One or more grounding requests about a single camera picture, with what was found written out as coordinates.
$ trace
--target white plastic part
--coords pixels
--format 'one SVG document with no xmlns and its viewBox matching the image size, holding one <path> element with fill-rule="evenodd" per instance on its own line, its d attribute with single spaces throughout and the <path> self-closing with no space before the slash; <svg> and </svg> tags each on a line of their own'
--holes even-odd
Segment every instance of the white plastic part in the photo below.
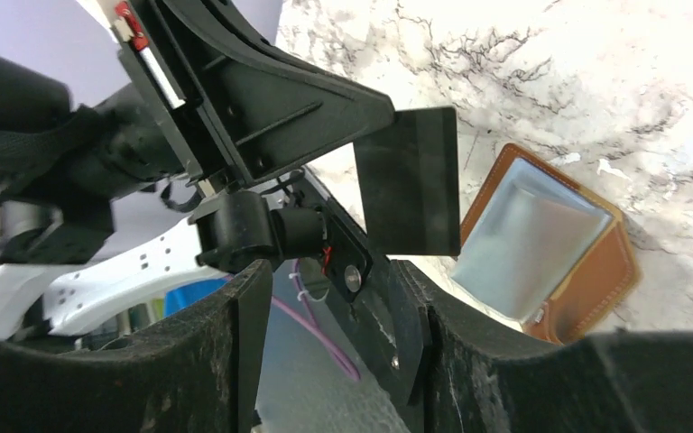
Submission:
<svg viewBox="0 0 693 433">
<path fill-rule="evenodd" d="M 12 336 L 25 311 L 44 293 L 49 284 L 78 266 L 0 265 L 0 340 Z"/>
<path fill-rule="evenodd" d="M 91 332 L 116 314 L 168 290 L 218 279 L 225 272 L 198 266 L 198 229 L 187 219 L 137 248 L 82 271 L 62 275 L 44 293 L 53 335 Z"/>
<path fill-rule="evenodd" d="M 169 78 L 166 77 L 166 73 L 163 71 L 161 63 L 159 63 L 155 58 L 155 54 L 152 53 L 152 50 L 150 50 L 149 47 L 144 48 L 139 51 L 139 55 L 142 57 L 142 60 L 144 60 L 144 64 L 147 65 L 147 69 L 149 69 L 152 73 L 152 77 L 155 78 L 155 82 L 158 83 L 158 87 L 161 88 L 163 97 L 166 98 L 169 106 L 171 106 L 171 108 L 179 108 L 180 106 L 183 106 L 184 99 L 181 99 L 177 95 L 176 90 L 174 90 L 174 86 L 171 85 Z"/>
</svg>

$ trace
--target scuffed black plastic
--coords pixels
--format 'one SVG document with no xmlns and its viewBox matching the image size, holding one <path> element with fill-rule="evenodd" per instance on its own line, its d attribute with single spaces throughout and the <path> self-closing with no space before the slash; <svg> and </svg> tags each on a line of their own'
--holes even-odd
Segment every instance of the scuffed black plastic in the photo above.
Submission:
<svg viewBox="0 0 693 433">
<path fill-rule="evenodd" d="M 272 267 L 96 352 L 49 355 L 0 342 L 0 432 L 248 433 Z"/>
</svg>

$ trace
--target marble countertop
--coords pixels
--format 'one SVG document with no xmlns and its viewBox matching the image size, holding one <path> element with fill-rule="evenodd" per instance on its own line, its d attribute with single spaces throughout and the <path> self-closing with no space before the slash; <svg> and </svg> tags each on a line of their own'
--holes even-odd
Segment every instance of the marble countertop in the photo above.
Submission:
<svg viewBox="0 0 693 433">
<path fill-rule="evenodd" d="M 277 44 L 458 112 L 461 212 L 519 143 L 619 206 L 643 271 L 597 329 L 693 329 L 693 0 L 286 0 Z M 360 222 L 351 146 L 310 167 Z M 412 260 L 464 302 L 446 258 Z"/>
</svg>

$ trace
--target screw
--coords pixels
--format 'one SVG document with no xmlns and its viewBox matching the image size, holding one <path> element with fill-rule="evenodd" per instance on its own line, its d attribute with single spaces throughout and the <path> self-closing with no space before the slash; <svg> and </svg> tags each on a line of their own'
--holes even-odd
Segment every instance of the screw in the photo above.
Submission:
<svg viewBox="0 0 693 433">
<path fill-rule="evenodd" d="M 350 264 L 345 268 L 344 282 L 346 283 L 346 288 L 352 293 L 357 293 L 360 291 L 360 287 L 363 285 L 363 276 L 360 275 L 360 270 L 357 269 L 353 264 Z"/>
<path fill-rule="evenodd" d="M 538 309 L 538 311 L 535 311 L 535 314 L 532 316 L 532 323 L 540 323 L 543 321 L 543 316 L 546 315 L 546 303 L 543 302 L 541 307 Z"/>
</svg>

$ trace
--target black plastic bracket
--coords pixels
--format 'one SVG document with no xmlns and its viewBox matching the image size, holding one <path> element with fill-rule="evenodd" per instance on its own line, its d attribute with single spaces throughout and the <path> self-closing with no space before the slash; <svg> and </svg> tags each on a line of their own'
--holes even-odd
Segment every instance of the black plastic bracket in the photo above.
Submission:
<svg viewBox="0 0 693 433">
<path fill-rule="evenodd" d="M 397 388 L 393 397 L 398 404 L 423 406 L 423 377 L 431 356 L 431 330 L 427 299 L 419 291 L 416 276 L 398 262 L 390 264 L 393 284 L 389 286 L 389 307 L 397 342 Z"/>
<path fill-rule="evenodd" d="M 229 2 L 128 3 L 184 105 L 167 106 L 123 39 L 122 60 L 193 181 L 257 185 L 394 121 L 388 96 L 269 45 Z"/>
<path fill-rule="evenodd" d="M 289 206 L 314 208 L 325 218 L 327 251 L 318 258 L 324 274 L 336 287 L 341 298 L 346 302 L 353 302 L 373 267 L 373 259 L 366 248 L 365 233 L 354 224 L 351 218 L 344 219 L 342 216 L 348 213 L 337 201 L 326 201 L 311 181 L 294 183 L 293 197 L 294 200 L 289 202 Z M 349 266 L 359 272 L 357 285 L 347 283 L 345 275 Z"/>
</svg>

